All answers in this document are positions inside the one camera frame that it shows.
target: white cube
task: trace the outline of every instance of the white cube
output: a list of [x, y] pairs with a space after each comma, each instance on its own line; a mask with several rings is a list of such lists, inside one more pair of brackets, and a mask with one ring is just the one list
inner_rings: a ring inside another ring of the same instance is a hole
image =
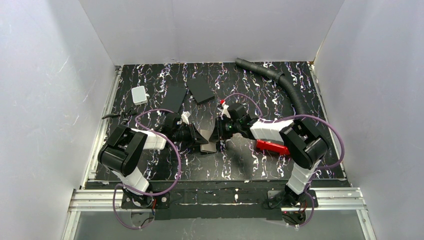
[[132, 102], [135, 105], [147, 103], [146, 89], [144, 86], [138, 86], [131, 89]]

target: white wall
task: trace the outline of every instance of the white wall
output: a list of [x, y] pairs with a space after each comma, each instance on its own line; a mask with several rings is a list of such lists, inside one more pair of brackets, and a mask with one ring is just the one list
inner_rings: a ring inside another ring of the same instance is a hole
[[344, 0], [80, 0], [115, 65], [313, 61]]
[[378, 239], [423, 239], [424, 1], [346, 0], [317, 55]]
[[114, 78], [78, 0], [0, 3], [0, 239], [62, 237]]

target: black plastic piece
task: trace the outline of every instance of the black plastic piece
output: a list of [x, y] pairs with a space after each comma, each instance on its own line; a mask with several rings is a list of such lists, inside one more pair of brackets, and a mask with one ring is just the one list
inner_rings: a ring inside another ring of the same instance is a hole
[[282, 129], [279, 134], [293, 161], [304, 169], [311, 169], [330, 146], [314, 122], [308, 118], [294, 120], [291, 126]]
[[183, 105], [186, 94], [187, 90], [184, 87], [169, 86], [160, 108], [178, 113]]
[[248, 112], [240, 103], [234, 103], [227, 108], [231, 118], [223, 115], [215, 120], [215, 128], [209, 138], [210, 142], [218, 140], [227, 140], [233, 137], [233, 134], [240, 133], [243, 138], [255, 140], [250, 128], [258, 120], [251, 118]]
[[146, 134], [120, 124], [101, 148], [97, 160], [126, 177], [136, 169], [146, 139]]
[[199, 78], [187, 80], [187, 87], [198, 104], [206, 103], [215, 98], [208, 83]]
[[178, 113], [168, 113], [162, 125], [160, 132], [166, 135], [173, 142], [181, 142], [181, 147], [190, 148], [202, 144], [208, 144], [194, 124], [186, 124], [181, 122], [181, 115]]

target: flexible hose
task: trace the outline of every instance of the flexible hose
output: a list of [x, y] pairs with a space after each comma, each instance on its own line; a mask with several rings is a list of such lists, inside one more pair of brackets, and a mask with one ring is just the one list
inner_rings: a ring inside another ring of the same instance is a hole
[[293, 84], [283, 76], [282, 72], [277, 72], [268, 69], [264, 66], [254, 64], [253, 62], [237, 58], [235, 64], [245, 70], [257, 73], [261, 76], [267, 77], [274, 80], [280, 87], [282, 87], [288, 95], [288, 98], [293, 103], [296, 114], [308, 114], [305, 108], [305, 101], [299, 97], [300, 94], [297, 92]]

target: small white object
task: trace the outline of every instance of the small white object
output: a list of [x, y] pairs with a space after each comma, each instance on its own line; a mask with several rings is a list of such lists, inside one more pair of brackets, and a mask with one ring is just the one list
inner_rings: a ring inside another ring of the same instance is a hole
[[146, 89], [144, 86], [138, 86], [131, 89], [132, 102], [135, 105], [147, 103]]
[[189, 111], [185, 111], [181, 114], [181, 120], [183, 123], [189, 124], [189, 117], [191, 113]]
[[222, 115], [225, 115], [225, 116], [227, 116], [228, 118], [231, 118], [230, 117], [230, 113], [228, 112], [228, 105], [227, 104], [224, 104], [223, 106], [223, 110], [222, 110]]

